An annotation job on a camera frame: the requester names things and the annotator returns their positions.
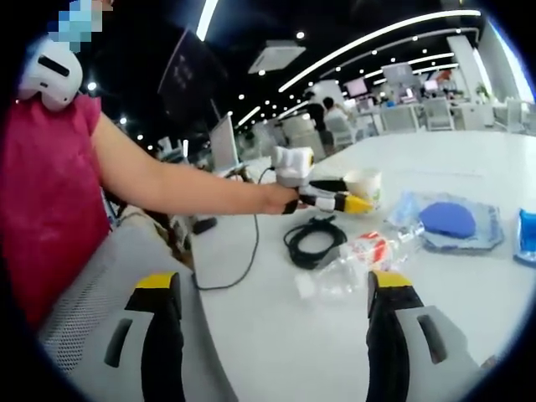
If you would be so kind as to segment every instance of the white table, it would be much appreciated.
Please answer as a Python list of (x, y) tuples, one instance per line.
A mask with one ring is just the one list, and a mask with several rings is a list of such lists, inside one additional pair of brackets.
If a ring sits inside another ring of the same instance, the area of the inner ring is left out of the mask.
[[(405, 267), (422, 301), (438, 306), (466, 334), (477, 363), (500, 354), (536, 285), (536, 271), (511, 258), (516, 212), (536, 205), (536, 138), (487, 131), (373, 137), (321, 162), (315, 174), (342, 176), (362, 167), (384, 172), (384, 210), (403, 190), (447, 191), (500, 206), (507, 240), (487, 257), (422, 251)], [(300, 270), (282, 242), (288, 229), (316, 214), (261, 216), (250, 274), (233, 289), (201, 293), (219, 359), (240, 401), (366, 399), (365, 296), (336, 306), (302, 301), (293, 281)], [(335, 223), (351, 236), (378, 227), (381, 218), (339, 214)], [(193, 242), (199, 282), (216, 286), (239, 277), (254, 241), (252, 217), (220, 219)]]

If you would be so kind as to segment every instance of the ceiling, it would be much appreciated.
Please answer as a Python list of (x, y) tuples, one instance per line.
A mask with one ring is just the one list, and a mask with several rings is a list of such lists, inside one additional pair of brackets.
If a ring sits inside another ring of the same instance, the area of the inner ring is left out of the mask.
[[(104, 112), (115, 121), (127, 118), (124, 130), (132, 137), (142, 134), (141, 145), (155, 145), (159, 138), (173, 140), (199, 132), (190, 145), (195, 152), (207, 141), (209, 129), (217, 117), (207, 103), (205, 110), (193, 116), (192, 126), (177, 126), (164, 112), (157, 88), (162, 73), (184, 28), (196, 30), (204, 2), (199, 0), (116, 0), (114, 11), (105, 13), (103, 33), (95, 34), (91, 44), (82, 48), (80, 60), (85, 68), (86, 84), (94, 81), (98, 87), (93, 95), (102, 98)], [(426, 55), (450, 52), (444, 34), (419, 38), (399, 44), (377, 55), (369, 52), (400, 39), (446, 28), (480, 28), (482, 20), (474, 17), (440, 18), (400, 28), (348, 51), (312, 72), (290, 89), (278, 89), (296, 74), (332, 51), (392, 23), (426, 13), (460, 8), (460, 0), (219, 0), (209, 26), (205, 43), (227, 69), (228, 84), (214, 94), (214, 104), (220, 114), (233, 112), (236, 123), (256, 106), (261, 111), (252, 118), (260, 119), (265, 113), (271, 117), (281, 113), (283, 107), (296, 104), (308, 83), (320, 80), (321, 75), (332, 71), (326, 78), (341, 84), (379, 70), (396, 61), (409, 61)], [(303, 40), (296, 33), (305, 34)], [(467, 37), (474, 43), (476, 35)], [(266, 40), (296, 40), (307, 48), (285, 69), (267, 72), (264, 76), (249, 75), (248, 70)], [(333, 69), (360, 54), (361, 60), (345, 66), (340, 72)], [(440, 59), (436, 63), (452, 63)], [(430, 67), (431, 62), (416, 64), (414, 68)], [(374, 77), (367, 80), (371, 86)], [(240, 130), (250, 126), (246, 122)]]

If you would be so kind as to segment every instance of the black cable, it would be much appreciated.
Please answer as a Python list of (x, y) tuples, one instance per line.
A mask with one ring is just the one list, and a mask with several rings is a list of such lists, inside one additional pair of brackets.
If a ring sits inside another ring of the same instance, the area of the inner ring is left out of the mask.
[[(337, 226), (332, 224), (334, 219), (335, 216), (330, 216), (326, 219), (313, 218), (310, 219), (306, 224), (302, 224), (286, 232), (285, 237), (283, 237), (283, 241), (285, 241), (285, 245), (288, 248), (291, 260), (295, 265), (306, 270), (313, 270), (331, 249), (348, 241), (346, 234)], [(332, 244), (325, 250), (317, 253), (307, 253), (306, 251), (300, 250), (300, 243), (302, 240), (304, 240), (308, 235), (316, 232), (323, 232), (331, 235), (333, 238)]]
[[(262, 181), (262, 178), (265, 176), (266, 172), (268, 172), (269, 170), (273, 170), (273, 169), (271, 167), (268, 167), (260, 175), (260, 178), (259, 178), (259, 181), (257, 182), (257, 184), (260, 184), (260, 182)], [(236, 286), (239, 283), (241, 283), (247, 277), (247, 275), (251, 271), (251, 267), (253, 266), (253, 262), (255, 261), (255, 256), (257, 255), (257, 249), (259, 248), (259, 239), (260, 239), (259, 220), (257, 219), (257, 215), (253, 215), (253, 220), (255, 221), (255, 245), (253, 246), (253, 252), (251, 253), (250, 263), (248, 264), (248, 266), (245, 269), (245, 271), (242, 274), (242, 276), (240, 278), (238, 278), (236, 281), (234, 281), (234, 282), (232, 282), (232, 283), (230, 283), (228, 285), (213, 286), (213, 287), (203, 287), (203, 286), (200, 286), (198, 284), (198, 278), (197, 278), (197, 276), (195, 274), (193, 274), (193, 283), (194, 283), (195, 287), (198, 290), (200, 290), (200, 291), (221, 291), (223, 289), (230, 289), (231, 287)]]

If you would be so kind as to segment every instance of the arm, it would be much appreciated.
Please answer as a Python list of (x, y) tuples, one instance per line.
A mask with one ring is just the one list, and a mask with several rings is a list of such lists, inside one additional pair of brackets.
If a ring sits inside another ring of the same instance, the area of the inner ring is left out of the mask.
[(218, 178), (147, 155), (103, 114), (91, 138), (104, 187), (129, 204), (165, 214), (281, 214), (293, 189)]

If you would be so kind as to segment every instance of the crushed plastic bottle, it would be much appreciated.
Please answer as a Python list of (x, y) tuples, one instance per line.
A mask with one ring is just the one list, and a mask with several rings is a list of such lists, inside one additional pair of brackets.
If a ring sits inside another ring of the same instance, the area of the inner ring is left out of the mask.
[(300, 296), (337, 300), (365, 289), (369, 271), (399, 271), (420, 249), (424, 231), (422, 223), (409, 228), (386, 224), (332, 249), (317, 268), (296, 275)]

